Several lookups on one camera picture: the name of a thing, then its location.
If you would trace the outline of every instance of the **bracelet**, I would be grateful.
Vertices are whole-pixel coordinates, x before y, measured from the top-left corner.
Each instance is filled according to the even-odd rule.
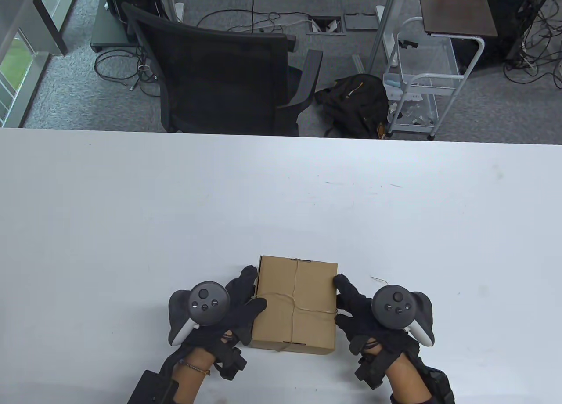
[[[200,372],[206,376],[211,376],[211,371],[210,370],[203,370],[200,368],[197,368],[195,366],[193,366],[192,364],[189,364],[188,362],[186,362],[185,360],[181,359],[179,362],[179,364],[183,364],[184,366],[187,366],[188,368],[191,368],[193,370],[196,370],[197,372]]]

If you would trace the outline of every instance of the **metal cart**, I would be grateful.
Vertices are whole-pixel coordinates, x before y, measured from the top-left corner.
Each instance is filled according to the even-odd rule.
[[[478,51],[463,75],[458,74],[451,43],[453,38],[478,43]],[[392,65],[392,60],[389,60],[383,75],[389,99],[397,101],[397,106],[390,108],[387,136],[391,137],[393,131],[428,133],[428,139],[432,141],[482,55],[484,40],[477,36],[428,35],[423,30],[421,16],[402,23],[394,33],[394,40],[390,57],[396,54],[398,73],[389,72]],[[441,117],[437,111],[436,95],[450,97]]]

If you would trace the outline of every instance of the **gray carpet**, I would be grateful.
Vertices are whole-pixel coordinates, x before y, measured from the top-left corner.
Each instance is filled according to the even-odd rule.
[[[250,0],[176,0],[187,6],[184,21],[196,23],[206,13],[223,8],[249,8]],[[315,14],[373,12],[374,5],[385,0],[255,0],[257,11],[302,11]],[[42,129],[83,129],[120,131],[163,131],[158,99],[144,95],[138,88],[101,80],[93,71],[96,54],[90,49],[90,36],[98,0],[76,0],[64,28],[70,52],[54,57],[48,64],[24,127]],[[419,1],[406,0],[403,18],[419,14]],[[299,16],[286,16],[278,22],[290,23]],[[227,29],[247,25],[249,15],[217,14],[202,26]],[[309,48],[322,49],[324,60],[319,88],[334,79],[355,73],[352,53],[365,60],[373,33],[348,32],[343,36],[307,35],[306,24],[288,26],[287,33],[299,37],[299,51],[291,54],[291,65],[300,65]],[[382,53],[375,64],[379,74],[385,67]],[[125,76],[134,72],[135,61],[115,59],[101,66],[104,73]],[[552,77],[532,85],[516,85],[500,70],[475,73],[462,89],[446,121],[437,133],[439,141],[479,141],[508,143],[562,144],[560,91]],[[329,122],[317,105],[299,117],[301,136],[321,137]],[[422,135],[397,133],[394,139],[425,139]]]

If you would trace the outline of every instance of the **hand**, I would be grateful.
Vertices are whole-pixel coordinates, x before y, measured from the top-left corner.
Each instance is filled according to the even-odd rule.
[[[336,299],[338,309],[349,312],[352,317],[337,314],[336,325],[345,332],[349,340],[349,350],[357,355],[360,352],[378,354],[382,349],[391,354],[402,352],[416,342],[402,329],[389,329],[381,325],[371,311],[371,300],[360,294],[345,275],[336,275],[334,285],[339,290]],[[365,344],[374,340],[382,346],[364,350]]]
[[[225,287],[231,297],[226,316],[218,324],[192,330],[181,345],[205,348],[213,346],[224,336],[229,346],[236,345],[239,340],[247,346],[252,339],[249,332],[253,321],[267,307],[265,298],[252,299],[256,278],[257,268],[251,265],[245,267],[240,276]]]

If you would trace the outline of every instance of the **blue item in basket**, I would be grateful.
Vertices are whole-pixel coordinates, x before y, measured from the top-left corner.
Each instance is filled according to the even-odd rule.
[[[386,79],[385,84],[389,85],[390,87],[400,87],[400,82],[391,79]]]

